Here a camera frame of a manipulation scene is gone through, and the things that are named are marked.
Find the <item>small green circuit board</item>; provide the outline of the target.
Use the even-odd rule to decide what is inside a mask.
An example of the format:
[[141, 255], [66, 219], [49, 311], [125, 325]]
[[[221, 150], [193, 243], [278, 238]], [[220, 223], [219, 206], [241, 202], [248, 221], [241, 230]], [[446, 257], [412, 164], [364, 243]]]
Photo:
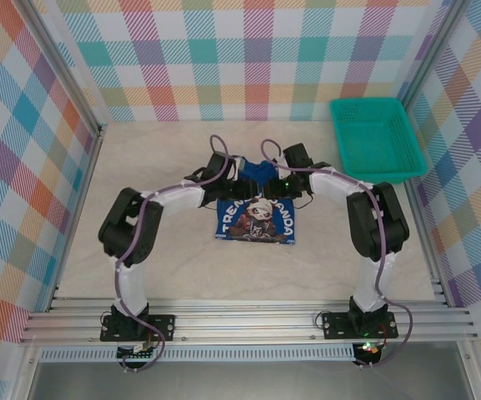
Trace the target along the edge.
[[156, 346], [153, 342], [138, 342], [137, 344], [122, 345], [117, 348], [117, 358], [125, 358], [127, 362], [151, 361]]

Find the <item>aluminium frame leg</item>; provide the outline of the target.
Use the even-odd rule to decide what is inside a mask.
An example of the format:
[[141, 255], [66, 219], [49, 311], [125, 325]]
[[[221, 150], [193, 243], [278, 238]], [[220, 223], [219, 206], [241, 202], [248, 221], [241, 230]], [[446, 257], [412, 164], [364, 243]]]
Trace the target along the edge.
[[475, 346], [471, 341], [457, 341], [457, 346], [473, 398], [481, 400], [481, 366]]
[[42, 348], [39, 346], [24, 348], [22, 362], [10, 400], [28, 400], [41, 357], [41, 350]]

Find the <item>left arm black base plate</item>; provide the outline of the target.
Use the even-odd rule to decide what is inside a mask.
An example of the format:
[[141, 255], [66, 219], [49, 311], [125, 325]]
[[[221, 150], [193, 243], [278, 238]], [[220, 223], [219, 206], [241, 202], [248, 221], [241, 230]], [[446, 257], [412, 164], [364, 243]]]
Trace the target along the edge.
[[[155, 327], [164, 336], [166, 342], [173, 340], [174, 315], [149, 314], [141, 319], [145, 320], [146, 324]], [[157, 332], [123, 314], [105, 314], [101, 316], [100, 323], [99, 340], [101, 342], [156, 342], [159, 340]]]

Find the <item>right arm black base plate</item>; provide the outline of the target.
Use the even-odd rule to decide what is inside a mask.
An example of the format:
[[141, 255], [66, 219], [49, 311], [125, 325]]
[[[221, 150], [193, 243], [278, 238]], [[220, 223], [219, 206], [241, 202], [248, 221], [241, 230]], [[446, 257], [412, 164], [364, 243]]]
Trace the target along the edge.
[[397, 338], [398, 326], [392, 312], [352, 313], [325, 312], [322, 314], [325, 339], [384, 339]]

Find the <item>teal plastic mesh basket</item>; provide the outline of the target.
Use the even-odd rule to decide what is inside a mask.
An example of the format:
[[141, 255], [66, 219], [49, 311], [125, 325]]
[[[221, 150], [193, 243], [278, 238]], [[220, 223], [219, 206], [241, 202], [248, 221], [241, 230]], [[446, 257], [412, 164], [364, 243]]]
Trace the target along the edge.
[[418, 140], [397, 98], [340, 98], [329, 109], [347, 175], [398, 184], [426, 173]]

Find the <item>blue printed t-shirt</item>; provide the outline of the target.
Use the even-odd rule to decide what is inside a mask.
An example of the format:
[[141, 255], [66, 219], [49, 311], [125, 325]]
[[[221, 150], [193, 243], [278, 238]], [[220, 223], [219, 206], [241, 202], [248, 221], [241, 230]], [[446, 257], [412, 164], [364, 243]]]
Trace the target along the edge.
[[290, 198], [267, 195], [264, 187], [278, 178], [270, 162], [236, 159], [240, 170], [232, 181], [232, 195], [217, 200], [215, 238], [256, 243], [295, 244], [295, 208]]

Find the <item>small lit controller board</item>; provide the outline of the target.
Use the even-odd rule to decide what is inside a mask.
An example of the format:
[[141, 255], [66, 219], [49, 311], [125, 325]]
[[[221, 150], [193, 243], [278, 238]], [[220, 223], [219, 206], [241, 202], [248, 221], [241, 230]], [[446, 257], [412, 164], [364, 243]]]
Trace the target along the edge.
[[353, 345], [355, 363], [359, 366], [378, 363], [382, 356], [382, 343], [360, 343]]

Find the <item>aluminium frame post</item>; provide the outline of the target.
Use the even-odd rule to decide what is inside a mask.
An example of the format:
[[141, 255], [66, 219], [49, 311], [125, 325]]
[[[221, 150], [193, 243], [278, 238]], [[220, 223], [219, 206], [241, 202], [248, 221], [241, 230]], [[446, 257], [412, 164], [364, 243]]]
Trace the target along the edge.
[[409, 113], [472, 0], [432, 0], [433, 17], [398, 98]]
[[47, 26], [45, 25], [41, 14], [33, 5], [33, 0], [13, 0], [16, 8], [20, 7], [20, 13], [27, 20], [26, 24], [31, 28], [33, 36], [47, 56], [47, 60], [53, 67], [53, 71], [58, 78], [61, 79], [64, 88], [68, 92], [68, 96], [74, 101], [78, 113], [83, 117], [84, 122], [92, 130], [95, 137], [102, 134], [103, 125], [94, 116], [92, 108], [88, 105], [88, 101], [83, 95], [76, 79], [74, 78], [70, 67], [66, 63], [56, 41], [53, 39]]

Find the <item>aluminium table side rail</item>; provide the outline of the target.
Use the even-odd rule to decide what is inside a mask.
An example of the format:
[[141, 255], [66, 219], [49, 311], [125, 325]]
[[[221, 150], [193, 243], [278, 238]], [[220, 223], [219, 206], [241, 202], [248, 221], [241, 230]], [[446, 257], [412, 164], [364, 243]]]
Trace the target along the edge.
[[83, 206], [86, 201], [88, 189], [93, 178], [94, 170], [99, 158], [99, 153], [101, 151], [103, 140], [108, 131], [108, 128], [108, 124], [100, 125], [98, 128], [98, 133], [95, 135], [92, 141], [90, 158], [88, 160], [88, 165], [85, 169], [85, 173], [79, 187], [75, 209], [68, 224], [68, 232], [66, 235], [64, 246], [60, 254], [60, 258], [57, 260], [55, 267], [52, 270], [52, 275], [50, 277], [47, 288], [42, 295], [38, 296], [38, 302], [36, 306], [37, 311], [47, 312], [49, 310], [55, 293], [60, 286], [60, 282], [62, 281], [64, 269], [67, 265], [73, 241], [78, 229], [79, 220], [83, 212]]
[[435, 300], [441, 302], [447, 307], [451, 307], [451, 299], [449, 298], [449, 292], [444, 284], [443, 272], [438, 263], [438, 254], [436, 253], [433, 237], [428, 230], [427, 218], [424, 210], [422, 209], [421, 198], [418, 190], [414, 185], [413, 179], [407, 180], [403, 185], [405, 187], [409, 206], [413, 214], [414, 224], [418, 232], [418, 237], [428, 268], [428, 273], [431, 278]]

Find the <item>aluminium mounting rail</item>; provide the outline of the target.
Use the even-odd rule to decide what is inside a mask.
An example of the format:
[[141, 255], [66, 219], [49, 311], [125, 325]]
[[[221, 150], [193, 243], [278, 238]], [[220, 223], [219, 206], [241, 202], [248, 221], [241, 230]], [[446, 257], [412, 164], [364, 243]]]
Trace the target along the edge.
[[[97, 344], [100, 317], [110, 305], [106, 298], [57, 297], [46, 312], [33, 313], [21, 343], [41, 345]], [[176, 317], [173, 343], [188, 344], [306, 344], [320, 343], [316, 326], [321, 311], [344, 312], [348, 301], [249, 301], [152, 299], [153, 314]], [[443, 301], [408, 304], [410, 313], [394, 308], [401, 336], [411, 341], [457, 342], [477, 339], [469, 311]]]

